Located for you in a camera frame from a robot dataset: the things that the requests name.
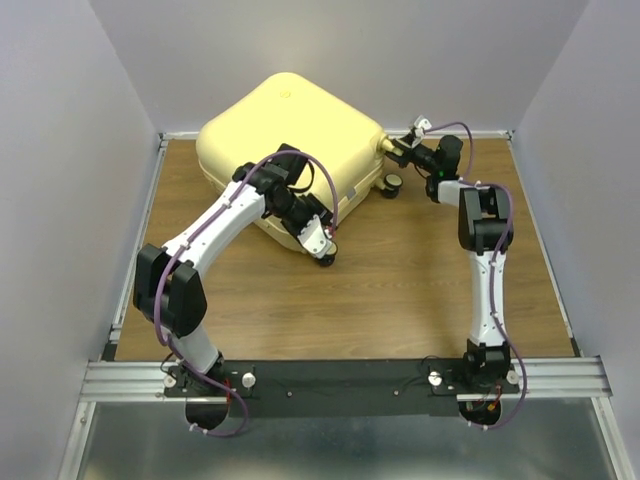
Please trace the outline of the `cream yellow suitcase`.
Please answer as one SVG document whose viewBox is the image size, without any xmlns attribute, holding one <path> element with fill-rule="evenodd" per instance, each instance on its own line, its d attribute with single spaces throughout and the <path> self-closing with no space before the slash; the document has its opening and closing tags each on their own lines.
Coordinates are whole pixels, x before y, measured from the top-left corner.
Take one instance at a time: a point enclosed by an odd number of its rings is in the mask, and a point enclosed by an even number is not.
<svg viewBox="0 0 640 480">
<path fill-rule="evenodd" d="M 320 163 L 305 169 L 297 187 L 344 220 L 373 188 L 390 198 L 399 193 L 401 177 L 384 171 L 390 144 L 375 120 L 304 77 L 282 72 L 207 122 L 196 153 L 217 192 L 238 167 L 280 148 L 309 153 Z"/>
</svg>

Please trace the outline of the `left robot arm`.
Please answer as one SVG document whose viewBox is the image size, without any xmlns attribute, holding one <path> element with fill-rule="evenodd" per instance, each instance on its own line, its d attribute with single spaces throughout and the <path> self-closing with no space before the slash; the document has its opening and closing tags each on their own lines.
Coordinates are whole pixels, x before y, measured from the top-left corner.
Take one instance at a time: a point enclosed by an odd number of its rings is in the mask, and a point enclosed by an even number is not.
<svg viewBox="0 0 640 480">
<path fill-rule="evenodd" d="M 203 279 L 226 247 L 250 224 L 273 217 L 318 264 L 335 260 L 338 207 L 326 207 L 298 187 L 305 169 L 329 173 L 316 158 L 288 145 L 239 166 L 219 198 L 182 233 L 161 247 L 146 244 L 137 254 L 134 307 L 153 324 L 159 343 L 182 361 L 188 384 L 201 395 L 228 387 L 223 355 L 202 324 Z"/>
</svg>

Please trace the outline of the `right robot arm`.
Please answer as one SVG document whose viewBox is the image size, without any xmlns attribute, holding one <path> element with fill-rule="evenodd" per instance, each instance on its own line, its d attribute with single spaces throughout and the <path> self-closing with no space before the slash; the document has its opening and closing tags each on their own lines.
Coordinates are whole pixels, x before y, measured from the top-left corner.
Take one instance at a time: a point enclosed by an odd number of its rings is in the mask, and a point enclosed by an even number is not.
<svg viewBox="0 0 640 480">
<path fill-rule="evenodd" d="M 458 241 L 468 254 L 472 320 L 460 379 L 480 392 L 507 377 L 511 347 L 504 321 L 504 268 L 513 240 L 512 200 L 498 185 L 471 182 L 458 174 L 462 140 L 443 136 L 436 149 L 414 135 L 392 141 L 388 157 L 398 166 L 411 164 L 426 173 L 425 191 L 435 203 L 458 211 Z"/>
</svg>

